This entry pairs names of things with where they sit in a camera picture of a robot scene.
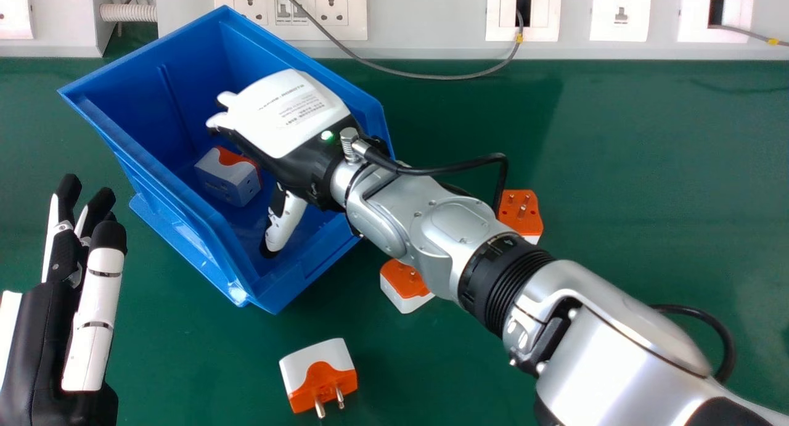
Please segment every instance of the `blue storage container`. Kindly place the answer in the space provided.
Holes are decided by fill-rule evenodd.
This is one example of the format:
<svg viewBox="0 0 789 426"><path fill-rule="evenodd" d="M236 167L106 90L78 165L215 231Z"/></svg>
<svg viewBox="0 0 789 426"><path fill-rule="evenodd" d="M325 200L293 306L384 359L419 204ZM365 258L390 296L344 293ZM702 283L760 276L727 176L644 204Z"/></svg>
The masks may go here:
<svg viewBox="0 0 789 426"><path fill-rule="evenodd" d="M371 136L389 142L383 109L304 53L221 7L60 89L110 146L136 191L129 206L235 305L276 314L357 242L344 215L310 207L273 260L259 251L274 179L243 208L209 196L194 164L210 148L216 95L287 67L343 98Z"/></svg>

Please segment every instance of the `black port opening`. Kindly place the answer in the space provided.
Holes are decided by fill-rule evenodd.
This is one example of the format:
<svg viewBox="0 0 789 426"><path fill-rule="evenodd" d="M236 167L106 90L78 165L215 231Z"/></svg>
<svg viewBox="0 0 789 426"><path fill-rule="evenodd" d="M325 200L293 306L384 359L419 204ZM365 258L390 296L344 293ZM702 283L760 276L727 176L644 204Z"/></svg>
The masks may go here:
<svg viewBox="0 0 789 426"><path fill-rule="evenodd" d="M707 25L724 24L724 0L709 0L709 22Z"/></svg>
<svg viewBox="0 0 789 426"><path fill-rule="evenodd" d="M532 26L532 0L515 0L515 10L521 12L521 16L523 16L523 26L524 27L531 27ZM515 14L515 18L512 19L512 25L517 27L518 25L518 14Z"/></svg>

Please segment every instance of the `silver robotic arm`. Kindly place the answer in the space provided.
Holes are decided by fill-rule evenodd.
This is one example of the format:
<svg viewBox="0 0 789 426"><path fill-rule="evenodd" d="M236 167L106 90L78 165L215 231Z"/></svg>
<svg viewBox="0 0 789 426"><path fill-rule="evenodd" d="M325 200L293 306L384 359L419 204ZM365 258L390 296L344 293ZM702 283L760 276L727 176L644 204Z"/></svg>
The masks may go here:
<svg viewBox="0 0 789 426"><path fill-rule="evenodd" d="M287 79L276 89L262 88L271 84L264 78L239 92L243 100L209 128L296 196L344 210L361 236L415 267L436 296L501 338L510 364L538 378L541 424L789 425L789 417L716 383L707 359L673 322L524 241L481 200L392 161L336 95L308 75L285 72L269 77ZM296 106L267 112L274 92ZM300 96L290 97L294 92ZM281 119L294 110L308 116L298 128ZM278 151L282 146L287 150Z"/></svg>

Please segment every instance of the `black and white robotic hand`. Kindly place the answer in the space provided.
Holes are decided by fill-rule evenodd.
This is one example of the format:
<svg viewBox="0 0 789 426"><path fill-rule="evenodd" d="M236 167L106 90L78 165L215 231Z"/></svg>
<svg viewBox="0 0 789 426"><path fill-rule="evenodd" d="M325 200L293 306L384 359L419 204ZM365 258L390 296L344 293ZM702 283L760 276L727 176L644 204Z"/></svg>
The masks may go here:
<svg viewBox="0 0 789 426"><path fill-rule="evenodd" d="M39 285L0 300L0 426L114 426L104 381L115 328L126 230L102 188L74 218L82 185L60 182L50 203Z"/></svg>
<svg viewBox="0 0 789 426"><path fill-rule="evenodd" d="M457 168L390 159L309 75L284 70L219 98L228 110L208 120L212 131L295 198L344 211L353 229L502 339L510 364L538 378L540 424L789 425L718 383L693 340L658 311L431 178Z"/></svg>

